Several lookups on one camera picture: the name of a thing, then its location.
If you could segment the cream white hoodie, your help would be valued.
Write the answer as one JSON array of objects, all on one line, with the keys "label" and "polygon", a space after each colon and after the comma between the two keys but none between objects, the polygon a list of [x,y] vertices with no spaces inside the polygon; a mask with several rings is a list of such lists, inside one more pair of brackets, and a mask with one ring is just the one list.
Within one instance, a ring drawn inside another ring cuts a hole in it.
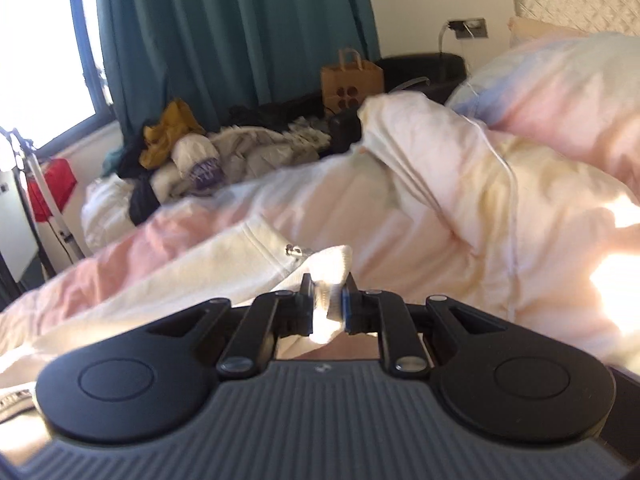
[{"label": "cream white hoodie", "polygon": [[263,292],[298,289],[304,274],[329,287],[352,268],[347,245],[293,245],[262,217],[244,220],[175,259],[134,261],[142,230],[29,292],[1,315],[1,390],[27,389],[70,350],[215,297],[244,306]]}]

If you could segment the white folding stand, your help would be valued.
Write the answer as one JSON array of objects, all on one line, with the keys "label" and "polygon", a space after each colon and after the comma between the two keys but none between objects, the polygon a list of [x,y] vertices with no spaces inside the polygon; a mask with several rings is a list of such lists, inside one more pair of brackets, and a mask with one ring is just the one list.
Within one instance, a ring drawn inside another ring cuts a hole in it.
[{"label": "white folding stand", "polygon": [[35,178],[44,200],[52,212],[52,217],[41,223],[49,227],[55,240],[65,252],[68,261],[74,264],[85,258],[86,252],[80,247],[64,218],[64,214],[55,205],[43,177],[44,167],[51,159],[55,158],[40,162],[32,141],[23,138],[21,133],[15,129],[3,129],[1,139],[6,142],[6,147],[13,159],[13,167],[10,169],[13,182],[2,185],[1,189],[6,191],[9,188],[14,188],[17,192],[17,203],[21,207],[22,217],[27,224],[27,240],[23,246],[18,248],[17,262],[9,264],[6,258],[1,259],[1,285],[10,296],[17,297],[56,275],[55,267],[39,235],[38,222],[35,222],[32,206],[29,203],[28,176]]}]

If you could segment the pastel tie-dye duvet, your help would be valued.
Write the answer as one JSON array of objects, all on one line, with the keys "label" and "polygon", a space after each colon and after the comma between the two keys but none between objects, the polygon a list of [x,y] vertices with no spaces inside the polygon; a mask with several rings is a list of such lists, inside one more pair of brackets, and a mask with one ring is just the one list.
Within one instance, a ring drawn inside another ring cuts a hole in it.
[{"label": "pastel tie-dye duvet", "polygon": [[160,263],[262,217],[301,248],[352,248],[347,275],[364,289],[443,294],[638,368],[639,202],[626,185],[414,92],[370,99],[362,119],[349,154],[187,198],[116,243],[149,230],[134,261]]}]

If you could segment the white garment purple print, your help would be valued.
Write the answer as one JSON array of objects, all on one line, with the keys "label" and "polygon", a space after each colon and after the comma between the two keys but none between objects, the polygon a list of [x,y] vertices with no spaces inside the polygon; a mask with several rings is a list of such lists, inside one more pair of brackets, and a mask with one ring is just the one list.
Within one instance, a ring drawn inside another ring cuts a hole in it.
[{"label": "white garment purple print", "polygon": [[181,138],[171,151],[171,161],[186,192],[204,192],[224,183],[220,154],[207,136],[189,133]]}]

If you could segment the grey beige garment pile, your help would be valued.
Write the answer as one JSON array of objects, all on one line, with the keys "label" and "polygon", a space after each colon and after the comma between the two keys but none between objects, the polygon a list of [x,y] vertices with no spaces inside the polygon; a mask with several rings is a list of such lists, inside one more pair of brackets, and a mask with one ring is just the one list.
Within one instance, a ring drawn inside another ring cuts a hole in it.
[{"label": "grey beige garment pile", "polygon": [[209,195],[225,186],[258,179],[283,167],[315,162],[330,147],[329,133],[301,117],[283,132],[258,126],[231,126],[203,134],[220,154],[224,183],[204,192],[189,193],[180,184],[175,164],[168,162],[152,177],[152,189],[161,203],[188,195]]}]

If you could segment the black garment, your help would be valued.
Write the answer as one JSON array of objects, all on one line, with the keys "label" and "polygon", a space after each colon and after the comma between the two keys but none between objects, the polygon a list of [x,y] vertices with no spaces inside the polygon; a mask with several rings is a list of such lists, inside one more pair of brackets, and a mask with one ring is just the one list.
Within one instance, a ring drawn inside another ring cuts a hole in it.
[{"label": "black garment", "polygon": [[145,168],[140,162],[144,142],[142,136],[125,139],[118,152],[116,174],[134,187],[129,199],[128,214],[135,226],[140,226],[160,208],[160,200],[152,189],[151,178],[158,168]]}]

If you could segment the mustard yellow garment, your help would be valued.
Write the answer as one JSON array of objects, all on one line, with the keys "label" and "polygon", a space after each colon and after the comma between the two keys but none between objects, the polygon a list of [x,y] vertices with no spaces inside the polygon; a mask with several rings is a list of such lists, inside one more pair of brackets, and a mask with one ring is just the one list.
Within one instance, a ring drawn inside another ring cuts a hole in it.
[{"label": "mustard yellow garment", "polygon": [[190,133],[204,134],[205,129],[195,119],[190,106],[182,99],[171,101],[155,126],[143,128],[144,148],[139,156],[140,165],[154,170],[168,161],[179,140]]}]

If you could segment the brown paper bag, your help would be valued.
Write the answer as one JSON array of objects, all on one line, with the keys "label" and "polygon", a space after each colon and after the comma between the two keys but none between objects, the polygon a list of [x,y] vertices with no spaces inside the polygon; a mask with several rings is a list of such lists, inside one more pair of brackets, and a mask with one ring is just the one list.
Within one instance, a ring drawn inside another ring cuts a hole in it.
[{"label": "brown paper bag", "polygon": [[332,114],[357,107],[368,96],[384,92],[382,68],[351,48],[338,51],[337,64],[322,67],[320,82],[323,106]]}]

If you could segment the red cloth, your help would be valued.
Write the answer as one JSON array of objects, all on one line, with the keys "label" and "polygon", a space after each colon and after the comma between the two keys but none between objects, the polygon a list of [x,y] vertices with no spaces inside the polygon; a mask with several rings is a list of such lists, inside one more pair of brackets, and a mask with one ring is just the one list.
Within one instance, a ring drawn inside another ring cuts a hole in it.
[{"label": "red cloth", "polygon": [[[43,177],[55,205],[60,212],[63,212],[77,185],[70,163],[64,158],[51,159],[43,169]],[[52,217],[52,212],[33,176],[27,177],[27,193],[35,222],[48,221]]]}]

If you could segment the teal curtain right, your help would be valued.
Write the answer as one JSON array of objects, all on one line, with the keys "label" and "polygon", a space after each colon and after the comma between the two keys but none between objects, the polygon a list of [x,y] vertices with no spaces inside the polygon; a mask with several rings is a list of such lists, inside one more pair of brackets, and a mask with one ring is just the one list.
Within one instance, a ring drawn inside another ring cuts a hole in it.
[{"label": "teal curtain right", "polygon": [[371,0],[96,0],[106,79],[132,140],[180,99],[205,128],[232,106],[315,92],[343,48],[380,55]]}]

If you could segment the pastel tie-dye pillow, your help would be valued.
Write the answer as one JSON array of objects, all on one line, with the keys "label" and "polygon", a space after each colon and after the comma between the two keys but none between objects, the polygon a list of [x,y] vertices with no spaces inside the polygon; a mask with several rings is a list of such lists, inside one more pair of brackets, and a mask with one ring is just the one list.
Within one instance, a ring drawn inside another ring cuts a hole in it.
[{"label": "pastel tie-dye pillow", "polygon": [[460,84],[447,105],[639,189],[635,36],[600,32],[526,42]]}]

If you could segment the black framed window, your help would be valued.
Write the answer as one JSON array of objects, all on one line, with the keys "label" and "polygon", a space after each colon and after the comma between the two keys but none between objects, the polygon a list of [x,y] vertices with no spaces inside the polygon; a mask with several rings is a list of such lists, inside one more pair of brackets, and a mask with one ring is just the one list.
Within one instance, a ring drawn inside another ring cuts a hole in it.
[{"label": "black framed window", "polygon": [[115,119],[96,0],[1,0],[1,125],[53,155]]}]

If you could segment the wall power socket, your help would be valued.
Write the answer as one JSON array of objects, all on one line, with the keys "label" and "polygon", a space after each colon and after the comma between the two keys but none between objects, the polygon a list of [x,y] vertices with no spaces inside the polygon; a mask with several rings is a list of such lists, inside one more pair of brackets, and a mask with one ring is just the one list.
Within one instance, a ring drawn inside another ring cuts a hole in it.
[{"label": "wall power socket", "polygon": [[448,28],[454,32],[457,40],[487,39],[488,30],[484,18],[467,18],[466,20],[450,20]]}]

